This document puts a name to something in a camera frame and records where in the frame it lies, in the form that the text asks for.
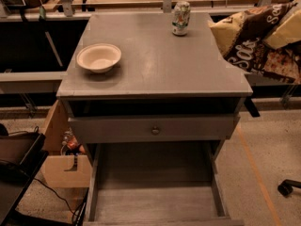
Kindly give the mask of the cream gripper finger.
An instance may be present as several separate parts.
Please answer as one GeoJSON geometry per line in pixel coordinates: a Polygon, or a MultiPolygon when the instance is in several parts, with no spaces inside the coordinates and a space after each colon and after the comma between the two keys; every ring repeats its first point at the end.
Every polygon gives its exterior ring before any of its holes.
{"type": "Polygon", "coordinates": [[[295,4],[279,24],[263,39],[273,49],[301,40],[301,4],[295,4]]]}

